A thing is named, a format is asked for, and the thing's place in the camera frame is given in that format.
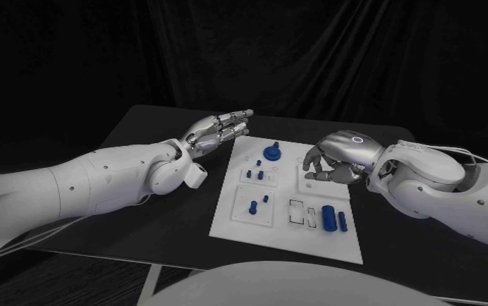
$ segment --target blue part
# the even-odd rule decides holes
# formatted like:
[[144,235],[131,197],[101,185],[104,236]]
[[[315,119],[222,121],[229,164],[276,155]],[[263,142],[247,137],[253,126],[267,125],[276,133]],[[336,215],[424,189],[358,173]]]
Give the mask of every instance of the blue part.
[[251,207],[250,207],[250,214],[255,214],[255,213],[257,213],[257,202],[253,200]]
[[341,226],[341,231],[346,232],[348,231],[348,224],[345,223],[345,214],[344,214],[344,212],[338,213],[338,224]]
[[331,205],[322,206],[322,221],[323,229],[328,232],[335,232],[338,230],[338,221],[335,220],[335,210]]
[[280,144],[277,142],[264,149],[263,155],[270,161],[276,161],[281,157]]

